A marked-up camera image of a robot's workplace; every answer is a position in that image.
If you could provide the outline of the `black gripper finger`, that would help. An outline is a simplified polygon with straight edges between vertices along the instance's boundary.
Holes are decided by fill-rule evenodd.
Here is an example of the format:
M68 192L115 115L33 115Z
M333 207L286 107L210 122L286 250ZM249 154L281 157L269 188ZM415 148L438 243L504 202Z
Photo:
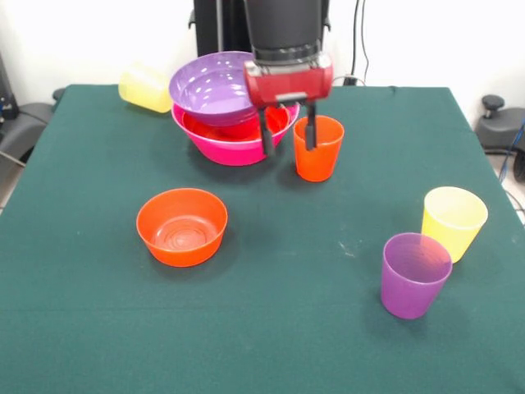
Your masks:
M266 156L272 156L274 154L274 144L272 142L272 133L267 127L267 120L265 115L265 108L258 109L259 124L261 129L261 141L263 153Z
M315 102L307 105L307 125L305 126L305 144L307 150L317 147L317 128L316 128L317 105Z

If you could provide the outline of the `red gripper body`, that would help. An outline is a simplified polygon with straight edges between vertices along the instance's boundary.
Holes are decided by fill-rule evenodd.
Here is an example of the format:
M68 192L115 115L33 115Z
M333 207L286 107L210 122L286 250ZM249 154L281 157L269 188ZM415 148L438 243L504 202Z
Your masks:
M244 63L244 80L252 105L313 102L331 92L333 64L329 56L294 65Z

